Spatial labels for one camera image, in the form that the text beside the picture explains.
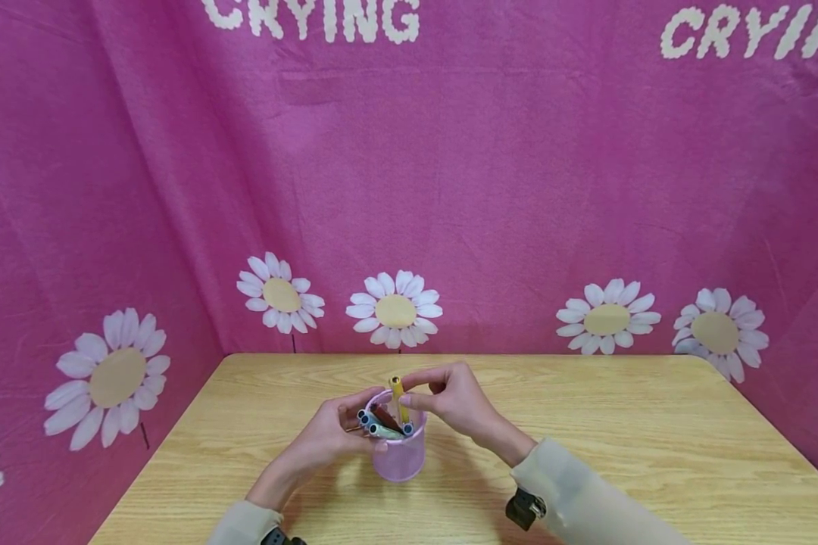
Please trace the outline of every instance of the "pink pen holder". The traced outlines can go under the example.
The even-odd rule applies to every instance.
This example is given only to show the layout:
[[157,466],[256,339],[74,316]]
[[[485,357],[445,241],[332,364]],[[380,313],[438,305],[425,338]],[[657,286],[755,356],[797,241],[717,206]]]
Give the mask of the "pink pen holder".
[[[373,403],[387,407],[392,397],[390,390],[383,391],[367,403],[367,411],[370,411]],[[424,426],[427,423],[427,413],[409,409],[409,419],[415,426],[412,435],[400,440],[382,440],[388,444],[387,452],[373,454],[373,468],[386,481],[409,481],[424,466]]]

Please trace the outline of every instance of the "marker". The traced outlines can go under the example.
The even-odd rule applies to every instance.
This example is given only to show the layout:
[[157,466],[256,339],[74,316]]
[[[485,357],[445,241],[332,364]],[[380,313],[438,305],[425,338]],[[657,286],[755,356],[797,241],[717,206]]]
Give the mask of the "marker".
[[409,422],[409,411],[404,406],[400,405],[400,397],[403,397],[403,383],[400,381],[399,377],[392,377],[391,378],[391,391],[394,392],[394,401],[397,403],[397,407],[400,411],[400,424],[407,424]]

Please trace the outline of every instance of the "sleeve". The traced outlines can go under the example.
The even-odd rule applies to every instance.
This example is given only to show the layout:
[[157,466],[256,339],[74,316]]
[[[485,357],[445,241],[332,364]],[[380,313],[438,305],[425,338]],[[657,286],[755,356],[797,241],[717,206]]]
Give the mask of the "sleeve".
[[261,545],[267,534],[280,524],[280,512],[238,501],[221,517],[207,545]]
[[546,438],[512,477],[545,501],[546,528],[566,545],[690,545],[673,527]]

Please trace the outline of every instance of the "watch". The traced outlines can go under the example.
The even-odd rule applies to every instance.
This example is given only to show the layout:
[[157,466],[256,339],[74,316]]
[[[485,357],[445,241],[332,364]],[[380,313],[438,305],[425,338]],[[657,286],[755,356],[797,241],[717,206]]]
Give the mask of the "watch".
[[536,519],[545,517],[545,501],[518,488],[506,504],[506,516],[526,532]]

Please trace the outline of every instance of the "wooden table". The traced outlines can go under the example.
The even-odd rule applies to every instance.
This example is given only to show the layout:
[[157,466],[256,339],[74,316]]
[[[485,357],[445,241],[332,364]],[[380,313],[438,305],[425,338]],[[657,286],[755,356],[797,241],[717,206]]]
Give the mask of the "wooden table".
[[[325,397],[455,356],[227,357],[92,543],[204,543]],[[818,472],[694,357],[467,356],[503,414],[557,438],[697,545],[818,545]],[[368,459],[319,474],[286,526],[311,544],[552,544],[503,515],[514,483],[436,418],[427,461],[391,484]],[[390,539],[390,528],[411,535]]]

